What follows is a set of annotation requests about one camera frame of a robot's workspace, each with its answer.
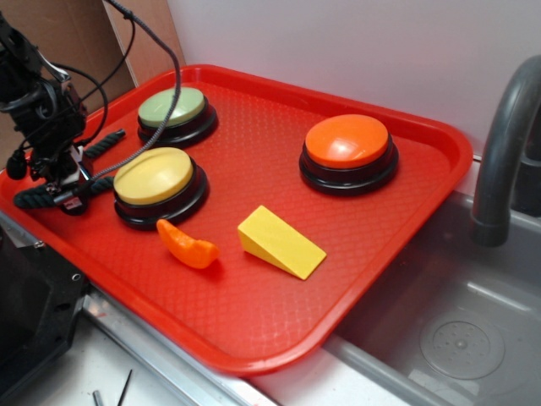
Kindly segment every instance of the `red tray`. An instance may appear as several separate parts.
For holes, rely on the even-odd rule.
[[[0,207],[207,365],[239,376],[275,370],[325,340],[453,190],[472,162],[472,149],[456,129],[425,118],[213,66],[182,72],[183,85],[202,90],[220,121],[210,138],[186,149],[206,171],[210,196],[180,225],[220,247],[210,268],[189,269],[157,233],[125,227],[112,193],[94,198],[81,217],[57,208],[23,211],[12,198],[36,184],[2,173]],[[140,147],[137,109],[173,81],[172,72],[163,74],[111,105],[102,133],[124,128],[128,136],[96,160],[95,170]],[[368,195],[323,195],[300,177],[304,136],[322,119],[346,113],[387,126],[400,152],[398,173]],[[90,117],[89,133],[100,115]],[[237,225],[259,205],[326,251],[308,280],[243,252]]]

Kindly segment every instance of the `green button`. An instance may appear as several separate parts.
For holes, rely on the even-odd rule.
[[[139,107],[141,122],[157,129],[171,107],[174,93],[174,89],[161,91],[141,104]],[[186,123],[201,112],[204,107],[205,98],[201,91],[192,87],[182,87],[177,106],[167,122],[167,127]]]

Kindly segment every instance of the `orange button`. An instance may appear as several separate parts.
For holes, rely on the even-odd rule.
[[[376,118],[346,114],[317,123],[306,135],[306,149],[324,167],[352,169],[367,165],[387,148],[389,132]]]

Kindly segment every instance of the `sink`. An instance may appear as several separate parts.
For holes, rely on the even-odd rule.
[[[538,404],[541,222],[513,212],[507,243],[484,248],[471,206],[453,193],[325,346],[411,404]]]

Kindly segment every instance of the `sink drain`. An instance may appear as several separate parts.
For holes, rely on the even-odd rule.
[[[477,315],[456,311],[440,315],[424,327],[421,351],[442,374],[477,379],[500,366],[505,345],[494,326]]]

